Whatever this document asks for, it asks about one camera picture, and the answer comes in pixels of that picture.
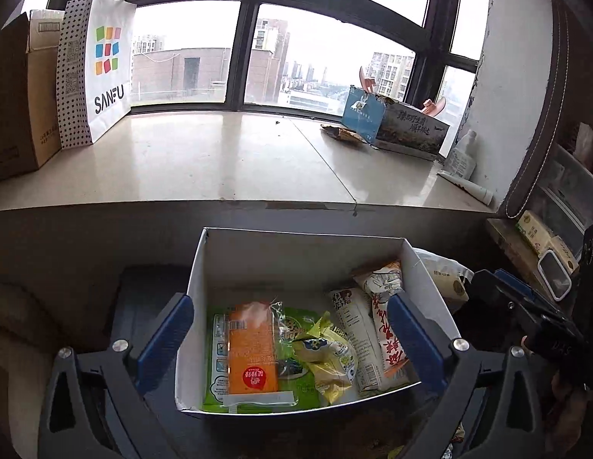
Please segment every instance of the marble windowsill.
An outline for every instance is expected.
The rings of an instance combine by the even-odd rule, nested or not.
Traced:
[[[408,205],[491,212],[438,164],[349,146],[320,122],[265,114],[127,116],[94,145],[0,182],[0,210],[155,200]]]

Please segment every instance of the colorful square logo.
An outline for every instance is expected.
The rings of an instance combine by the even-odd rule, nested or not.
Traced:
[[[98,60],[94,63],[97,76],[118,70],[118,55],[120,53],[121,27],[101,26],[95,31],[98,42],[94,46],[94,56]]]

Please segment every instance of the open box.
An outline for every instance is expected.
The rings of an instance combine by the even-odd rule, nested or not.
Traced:
[[[458,329],[439,291],[403,238],[205,228],[187,291],[194,304],[194,321],[177,355],[175,402],[178,409],[193,415],[214,414],[201,410],[207,386],[208,307],[228,308],[253,300],[277,299],[284,306],[320,314],[328,310],[340,326],[326,294],[346,285],[355,269],[385,260],[390,262],[397,257],[402,263],[405,291],[411,301],[426,318],[436,321],[450,339],[458,338]],[[359,399],[356,389],[352,388],[341,397],[341,403],[331,407],[359,400],[363,399]]]

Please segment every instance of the blue box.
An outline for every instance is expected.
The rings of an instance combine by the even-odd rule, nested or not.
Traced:
[[[406,103],[351,86],[341,124],[385,150],[434,160],[449,125]]]

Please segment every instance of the black window frame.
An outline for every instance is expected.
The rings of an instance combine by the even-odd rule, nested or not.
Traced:
[[[48,8],[63,10],[69,0],[48,0]],[[130,0],[139,7],[160,3],[196,0]],[[445,67],[475,73],[478,60],[450,52],[460,0],[428,0],[424,25],[419,26],[399,13],[371,0],[231,0],[240,2],[223,103],[160,103],[133,106],[131,113],[170,111],[234,111],[286,114],[297,117],[338,121],[339,116],[291,107],[245,102],[245,82],[255,41],[258,9],[263,4],[298,8],[370,30],[415,52],[404,101],[420,107],[435,99],[441,88]]]

